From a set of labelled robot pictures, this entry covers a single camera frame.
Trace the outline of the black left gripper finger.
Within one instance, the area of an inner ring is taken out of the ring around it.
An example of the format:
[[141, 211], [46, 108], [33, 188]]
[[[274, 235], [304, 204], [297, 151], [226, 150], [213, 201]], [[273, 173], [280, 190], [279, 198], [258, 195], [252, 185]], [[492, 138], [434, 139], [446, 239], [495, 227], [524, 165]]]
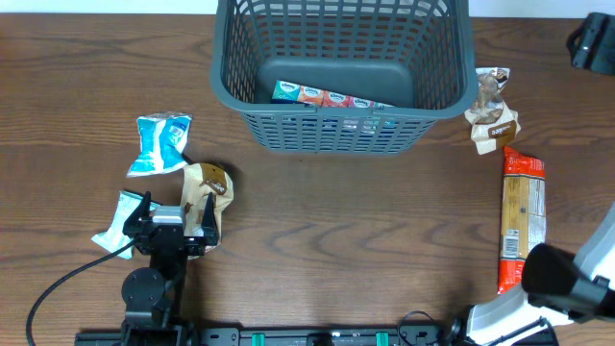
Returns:
[[216, 246], [219, 240], [218, 227], [214, 210], [215, 196], [212, 192], [210, 192], [204, 206], [203, 217], [200, 225], [206, 246]]
[[152, 218], [150, 217], [151, 192], [147, 191], [134, 211], [124, 222], [124, 235], [148, 235], [152, 232]]

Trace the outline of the tan brown snack bag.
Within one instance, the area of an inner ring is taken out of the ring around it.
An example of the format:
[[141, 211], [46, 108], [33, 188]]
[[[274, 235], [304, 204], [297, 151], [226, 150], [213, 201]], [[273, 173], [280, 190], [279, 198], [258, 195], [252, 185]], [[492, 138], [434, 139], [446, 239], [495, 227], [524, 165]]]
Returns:
[[204, 216], [209, 194], [214, 197], [215, 222], [218, 240], [214, 245], [207, 245], [205, 251], [214, 249], [222, 239], [222, 212], [234, 199], [234, 183], [222, 168], [210, 163], [194, 163], [183, 168], [184, 185], [180, 206], [184, 209], [185, 236], [199, 236], [198, 230]]

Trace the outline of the beige brown cookie bag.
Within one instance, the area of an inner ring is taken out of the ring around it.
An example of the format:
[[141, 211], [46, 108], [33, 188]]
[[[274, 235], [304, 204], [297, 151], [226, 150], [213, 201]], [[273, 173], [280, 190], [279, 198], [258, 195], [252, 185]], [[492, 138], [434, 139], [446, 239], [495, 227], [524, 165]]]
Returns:
[[479, 91], [464, 116], [472, 126], [470, 138], [478, 154], [484, 155], [510, 143], [520, 132], [521, 125], [518, 112], [511, 110], [502, 97], [510, 69], [481, 67], [476, 72]]

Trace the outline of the colourful tissue multipack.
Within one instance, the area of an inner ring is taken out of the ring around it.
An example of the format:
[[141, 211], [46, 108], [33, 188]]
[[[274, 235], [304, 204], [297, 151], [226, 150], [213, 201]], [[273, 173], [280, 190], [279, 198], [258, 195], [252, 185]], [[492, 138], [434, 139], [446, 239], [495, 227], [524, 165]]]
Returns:
[[[383, 109], [393, 105], [376, 102], [369, 99], [337, 93], [313, 86], [304, 86], [288, 81], [278, 80], [271, 97], [272, 104], [304, 104], [324, 108], [357, 108], [357, 109]], [[325, 128], [333, 128], [338, 123], [336, 119], [324, 119]], [[358, 118], [343, 119], [341, 124], [344, 130], [357, 130], [360, 120]], [[363, 120], [361, 133], [372, 135], [379, 126], [379, 118]]]

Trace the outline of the orange pasta packet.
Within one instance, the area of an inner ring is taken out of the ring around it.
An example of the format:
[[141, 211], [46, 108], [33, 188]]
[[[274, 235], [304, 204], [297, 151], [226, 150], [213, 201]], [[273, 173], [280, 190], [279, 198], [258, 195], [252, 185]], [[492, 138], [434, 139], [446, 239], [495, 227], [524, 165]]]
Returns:
[[546, 241], [545, 179], [544, 162], [504, 148], [499, 294], [521, 282], [529, 252]]

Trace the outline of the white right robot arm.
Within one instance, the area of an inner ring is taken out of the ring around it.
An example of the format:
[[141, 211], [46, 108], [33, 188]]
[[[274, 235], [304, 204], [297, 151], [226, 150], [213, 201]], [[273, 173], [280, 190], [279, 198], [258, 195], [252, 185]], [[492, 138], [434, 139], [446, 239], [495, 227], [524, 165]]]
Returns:
[[484, 154], [504, 150], [498, 296], [458, 317], [446, 345], [555, 345], [554, 327], [614, 319], [614, 214], [572, 254], [546, 242], [545, 164], [510, 148], [518, 115], [499, 99], [506, 69], [477, 71], [466, 112]]

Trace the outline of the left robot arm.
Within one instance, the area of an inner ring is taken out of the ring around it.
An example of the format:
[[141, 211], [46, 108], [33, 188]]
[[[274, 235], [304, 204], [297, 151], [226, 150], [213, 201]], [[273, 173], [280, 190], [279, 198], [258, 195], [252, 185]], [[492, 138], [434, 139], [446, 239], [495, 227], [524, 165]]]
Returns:
[[146, 193], [123, 227], [123, 234], [150, 262], [129, 274], [122, 285], [126, 311], [121, 343], [199, 345], [199, 332], [181, 317], [181, 302], [188, 259], [201, 257], [219, 240], [215, 196], [209, 194], [206, 199], [196, 235], [185, 234], [183, 208], [160, 206], [150, 211], [150, 205], [151, 194]]

